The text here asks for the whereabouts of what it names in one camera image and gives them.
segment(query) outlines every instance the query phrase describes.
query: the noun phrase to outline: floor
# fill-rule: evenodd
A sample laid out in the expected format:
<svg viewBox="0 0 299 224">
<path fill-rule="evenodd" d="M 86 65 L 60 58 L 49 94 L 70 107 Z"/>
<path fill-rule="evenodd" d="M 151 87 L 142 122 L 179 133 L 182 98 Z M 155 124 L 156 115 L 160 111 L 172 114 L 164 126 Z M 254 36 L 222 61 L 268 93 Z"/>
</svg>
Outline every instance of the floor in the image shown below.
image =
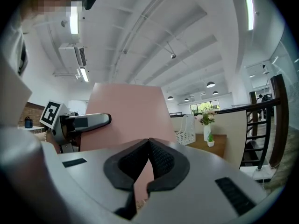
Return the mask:
<svg viewBox="0 0 299 224">
<path fill-rule="evenodd" d="M 265 134 L 266 125 L 259 125 L 257 135 Z M 273 150 L 273 144 L 275 139 L 276 126 L 274 125 L 274 117 L 271 119 L 271 133 L 270 141 L 266 154 L 266 159 L 269 160 Z M 258 139 L 258 145 L 263 146 L 264 139 Z M 287 178 L 292 171 L 292 167 L 299 155 L 299 130 L 289 126 L 288 138 L 286 141 L 285 151 L 280 165 L 277 167 L 276 173 L 272 177 L 270 182 L 264 183 L 263 187 L 268 193 L 271 193 L 275 189 L 284 186 Z"/>
</svg>

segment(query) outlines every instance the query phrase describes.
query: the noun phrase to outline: white ceiling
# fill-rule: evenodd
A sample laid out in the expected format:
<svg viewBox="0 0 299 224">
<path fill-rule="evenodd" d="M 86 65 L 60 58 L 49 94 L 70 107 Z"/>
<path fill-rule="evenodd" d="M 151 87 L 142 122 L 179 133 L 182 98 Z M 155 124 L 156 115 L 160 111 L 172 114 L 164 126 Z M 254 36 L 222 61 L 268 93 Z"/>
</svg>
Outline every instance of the white ceiling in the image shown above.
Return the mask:
<svg viewBox="0 0 299 224">
<path fill-rule="evenodd" d="M 58 48 L 80 42 L 90 83 L 155 85 L 180 97 L 205 91 L 214 81 L 224 87 L 219 88 L 223 95 L 227 68 L 235 70 L 241 52 L 236 1 L 97 0 L 79 14 L 79 36 L 71 35 L 68 23 L 62 27 L 61 21 L 68 21 L 64 9 L 36 21 L 34 28 L 56 73 L 76 72 L 65 67 Z"/>
</svg>

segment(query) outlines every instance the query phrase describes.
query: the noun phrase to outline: wooden floor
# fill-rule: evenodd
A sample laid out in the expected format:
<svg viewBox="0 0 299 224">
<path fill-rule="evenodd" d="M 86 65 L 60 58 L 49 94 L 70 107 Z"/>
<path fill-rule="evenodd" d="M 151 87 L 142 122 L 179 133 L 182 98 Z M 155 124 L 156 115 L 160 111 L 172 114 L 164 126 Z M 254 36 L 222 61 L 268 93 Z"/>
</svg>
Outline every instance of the wooden floor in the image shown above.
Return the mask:
<svg viewBox="0 0 299 224">
<path fill-rule="evenodd" d="M 259 125 L 257 130 L 257 135 L 262 135 L 266 133 L 266 125 Z M 273 150 L 273 144 L 275 139 L 276 126 L 274 125 L 274 118 L 271 119 L 271 133 L 270 141 L 266 154 L 266 159 L 269 160 Z M 256 140 L 259 146 L 263 146 L 264 139 Z M 286 141 L 285 151 L 280 165 L 277 168 L 275 175 L 272 177 L 271 181 L 264 183 L 264 188 L 268 192 L 282 187 L 286 184 L 288 176 L 292 171 L 292 167 L 299 155 L 299 131 L 289 126 L 288 138 Z"/>
<path fill-rule="evenodd" d="M 186 146 L 205 150 L 207 152 L 213 153 L 215 155 L 218 155 L 219 157 L 223 158 L 224 151 L 226 147 L 226 139 L 227 136 L 223 134 L 215 134 L 213 135 L 215 144 L 213 147 L 209 147 L 207 145 L 207 142 L 204 141 L 204 135 L 203 134 L 196 134 L 196 141 L 192 144 L 188 144 Z"/>
</svg>

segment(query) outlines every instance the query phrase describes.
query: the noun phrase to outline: pink board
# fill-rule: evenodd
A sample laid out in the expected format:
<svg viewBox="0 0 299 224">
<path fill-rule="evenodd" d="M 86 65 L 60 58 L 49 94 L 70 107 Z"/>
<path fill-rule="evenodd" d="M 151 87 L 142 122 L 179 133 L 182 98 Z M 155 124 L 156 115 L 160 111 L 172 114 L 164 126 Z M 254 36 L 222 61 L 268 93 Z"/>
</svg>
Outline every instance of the pink board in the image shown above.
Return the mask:
<svg viewBox="0 0 299 224">
<path fill-rule="evenodd" d="M 81 151 L 109 148 L 132 140 L 158 138 L 176 142 L 176 136 L 160 87 L 132 84 L 98 84 L 90 96 L 86 114 L 109 113 L 111 124 L 84 133 Z M 150 162 L 135 183 L 135 198 L 147 198 L 152 181 Z"/>
</svg>

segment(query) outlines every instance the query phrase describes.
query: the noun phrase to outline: brown wall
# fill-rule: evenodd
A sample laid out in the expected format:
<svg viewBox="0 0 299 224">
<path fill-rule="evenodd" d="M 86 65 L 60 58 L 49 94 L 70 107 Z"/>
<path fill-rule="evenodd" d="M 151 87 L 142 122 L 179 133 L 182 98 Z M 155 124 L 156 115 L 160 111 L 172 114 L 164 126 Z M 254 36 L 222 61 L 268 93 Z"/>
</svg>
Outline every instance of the brown wall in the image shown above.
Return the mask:
<svg viewBox="0 0 299 224">
<path fill-rule="evenodd" d="M 39 122 L 39 119 L 42 115 L 43 109 L 44 109 L 44 106 L 35 105 L 33 103 L 27 102 L 27 104 L 26 104 L 26 106 L 25 106 L 25 108 L 22 112 L 22 115 L 20 117 L 18 125 L 19 126 L 25 126 L 24 119 L 27 116 L 30 116 L 30 118 L 33 120 L 33 126 L 44 127 L 44 125 Z"/>
</svg>

